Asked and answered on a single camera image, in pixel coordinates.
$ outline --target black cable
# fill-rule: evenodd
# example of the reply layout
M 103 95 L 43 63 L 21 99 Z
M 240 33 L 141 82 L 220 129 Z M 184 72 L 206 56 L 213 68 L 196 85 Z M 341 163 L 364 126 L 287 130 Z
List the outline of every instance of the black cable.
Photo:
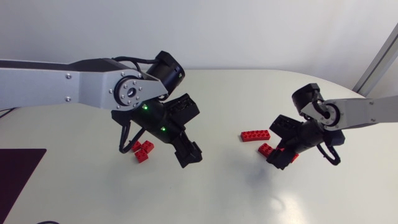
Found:
M 130 124 L 127 126 L 123 126 L 122 127 L 122 135 L 120 136 L 120 145 L 119 145 L 119 151 L 121 153 L 127 153 L 128 151 L 130 151 L 130 149 L 132 148 L 132 146 L 138 141 L 138 139 L 142 136 L 142 134 L 144 134 L 145 129 L 141 128 L 141 130 L 139 130 L 139 132 L 134 136 L 134 138 L 129 142 L 129 144 L 127 144 L 126 147 L 124 147 L 124 143 L 126 142 L 128 136 L 129 136 L 129 130 L 130 130 Z
M 139 67 L 137 62 L 131 62 L 131 63 L 133 63 L 136 66 L 138 72 L 141 72 L 141 68 Z
M 330 114 L 327 111 L 323 111 L 322 108 L 319 106 L 318 104 L 318 93 L 315 92 L 313 94 L 313 98 L 312 98 L 312 106 L 314 107 L 314 109 L 320 113 L 324 118 L 329 119 Z
M 6 109 L 6 110 L 8 110 L 8 111 L 5 112 L 4 114 L 0 115 L 0 119 L 3 118 L 3 117 L 5 117 L 7 114 L 11 113 L 11 112 L 12 112 L 13 110 L 15 110 L 15 109 L 17 109 L 17 108 Z
M 146 63 L 146 64 L 153 64 L 153 63 L 157 63 L 159 61 L 157 59 L 148 60 L 148 59 L 141 59 L 141 58 L 125 57 L 125 56 L 120 56 L 120 57 L 116 57 L 116 58 L 112 58 L 112 59 L 117 62 L 129 61 L 129 62 Z
M 119 151 L 121 153 L 125 153 L 125 152 L 122 152 L 122 150 L 123 150 L 123 147 L 124 147 L 124 143 L 127 141 L 127 138 L 129 137 L 130 124 L 131 123 L 129 123 L 126 126 L 122 126 L 122 133 L 120 135 L 120 143 L 119 143 Z
M 134 136 L 134 138 L 129 142 L 129 144 L 122 149 L 122 153 L 127 153 L 128 151 L 130 151 L 130 149 L 132 148 L 132 146 L 138 141 L 139 138 L 141 138 L 142 134 L 144 134 L 145 129 L 141 128 L 141 130 L 138 131 L 138 133 Z
M 38 224 L 59 224 L 55 221 L 44 221 L 44 222 L 39 222 Z
M 336 150 L 335 150 L 335 148 L 333 146 L 327 146 L 327 148 L 329 149 L 329 152 L 335 157 L 334 159 L 332 159 L 325 152 L 325 150 L 323 150 L 323 148 L 322 148 L 322 146 L 320 144 L 317 144 L 317 148 L 322 153 L 323 157 L 325 157 L 331 164 L 337 166 L 341 162 L 340 156 L 338 155 L 338 153 L 336 152 Z

